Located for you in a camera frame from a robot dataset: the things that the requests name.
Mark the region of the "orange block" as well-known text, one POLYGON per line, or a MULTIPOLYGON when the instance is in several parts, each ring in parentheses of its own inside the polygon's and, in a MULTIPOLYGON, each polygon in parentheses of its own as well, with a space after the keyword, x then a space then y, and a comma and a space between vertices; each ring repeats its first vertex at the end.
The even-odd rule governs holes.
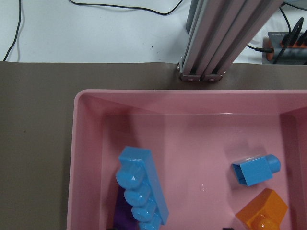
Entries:
POLYGON ((288 211, 288 205, 273 190, 265 188, 236 217, 247 230, 279 230, 288 211))

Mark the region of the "small blue block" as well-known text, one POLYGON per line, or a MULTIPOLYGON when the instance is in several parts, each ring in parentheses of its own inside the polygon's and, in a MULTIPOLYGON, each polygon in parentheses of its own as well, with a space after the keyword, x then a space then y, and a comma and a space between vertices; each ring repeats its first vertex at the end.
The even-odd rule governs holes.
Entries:
POLYGON ((253 186, 273 178, 281 169, 280 160, 272 154, 246 158, 232 163, 239 184, 253 186))

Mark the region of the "long blue studded block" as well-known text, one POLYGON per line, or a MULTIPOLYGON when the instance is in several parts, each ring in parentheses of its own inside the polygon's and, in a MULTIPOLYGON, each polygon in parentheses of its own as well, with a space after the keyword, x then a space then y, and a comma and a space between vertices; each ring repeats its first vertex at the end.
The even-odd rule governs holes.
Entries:
POLYGON ((141 230, 159 230, 168 220, 169 210, 149 149, 126 146, 120 156, 116 180, 141 230))

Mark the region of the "pink plastic box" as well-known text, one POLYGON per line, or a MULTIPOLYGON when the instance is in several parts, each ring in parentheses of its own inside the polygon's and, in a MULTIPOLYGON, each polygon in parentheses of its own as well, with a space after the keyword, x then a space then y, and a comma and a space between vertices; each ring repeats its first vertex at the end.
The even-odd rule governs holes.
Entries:
POLYGON ((281 229, 307 227, 305 90, 79 92, 67 229, 112 227, 126 146, 152 151, 169 209, 166 230, 242 230, 236 212, 264 188, 289 207, 281 229), (281 162, 272 179, 238 183, 232 163, 269 154, 281 162))

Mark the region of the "purple block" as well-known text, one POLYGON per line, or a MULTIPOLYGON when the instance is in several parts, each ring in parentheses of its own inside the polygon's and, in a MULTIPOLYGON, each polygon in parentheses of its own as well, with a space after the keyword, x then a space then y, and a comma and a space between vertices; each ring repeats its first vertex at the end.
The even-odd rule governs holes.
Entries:
POLYGON ((133 217, 131 209, 124 197, 125 190, 118 187, 117 199, 115 204, 115 213, 113 219, 113 229, 115 230, 138 230, 138 221, 133 217))

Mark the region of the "grey orange usb hub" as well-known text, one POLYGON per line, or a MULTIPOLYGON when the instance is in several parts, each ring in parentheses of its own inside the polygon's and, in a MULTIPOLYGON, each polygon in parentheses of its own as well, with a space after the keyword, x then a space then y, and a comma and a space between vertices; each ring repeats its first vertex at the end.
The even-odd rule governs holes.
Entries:
MULTIPOLYGON (((263 57, 263 64, 273 64, 279 53, 284 49, 284 37, 287 32, 268 32, 267 41, 263 44, 266 48, 273 49, 263 57)), ((307 31, 299 33, 296 42, 291 42, 277 59, 276 64, 280 65, 304 65, 307 63, 307 31)))

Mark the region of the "aluminium frame post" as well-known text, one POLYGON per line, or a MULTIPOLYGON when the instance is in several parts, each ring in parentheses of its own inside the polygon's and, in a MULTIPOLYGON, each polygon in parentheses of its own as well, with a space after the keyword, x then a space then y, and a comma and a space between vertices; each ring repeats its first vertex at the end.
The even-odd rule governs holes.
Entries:
POLYGON ((185 54, 178 69, 182 81, 219 81, 281 0, 193 0, 185 54))

